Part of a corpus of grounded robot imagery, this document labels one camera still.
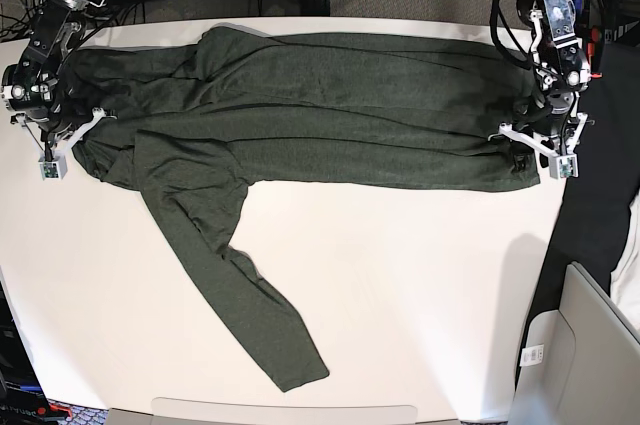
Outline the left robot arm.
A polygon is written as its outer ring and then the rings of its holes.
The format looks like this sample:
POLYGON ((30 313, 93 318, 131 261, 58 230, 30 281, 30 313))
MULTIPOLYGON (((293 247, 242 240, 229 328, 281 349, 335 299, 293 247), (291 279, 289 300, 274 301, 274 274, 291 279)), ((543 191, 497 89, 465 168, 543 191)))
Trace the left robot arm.
POLYGON ((588 115, 578 111, 580 95, 594 75, 588 55, 576 34, 577 0, 516 0, 517 14, 531 32, 522 56, 508 51, 498 35, 504 20, 501 0, 492 0, 490 36, 509 63, 533 76, 529 97, 513 106, 512 118, 497 134, 535 151, 554 179, 579 175, 575 152, 588 115))

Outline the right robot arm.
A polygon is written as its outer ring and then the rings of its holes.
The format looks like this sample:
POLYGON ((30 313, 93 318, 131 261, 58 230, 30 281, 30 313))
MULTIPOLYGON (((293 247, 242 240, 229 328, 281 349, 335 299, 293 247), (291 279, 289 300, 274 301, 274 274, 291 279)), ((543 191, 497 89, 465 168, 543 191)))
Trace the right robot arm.
POLYGON ((1 98, 11 120, 40 129, 36 146, 47 154, 56 142, 75 130, 78 119, 62 105, 60 75, 68 57, 84 43, 88 8, 102 8, 108 0, 44 0, 36 12, 32 32, 20 59, 6 68, 1 98))

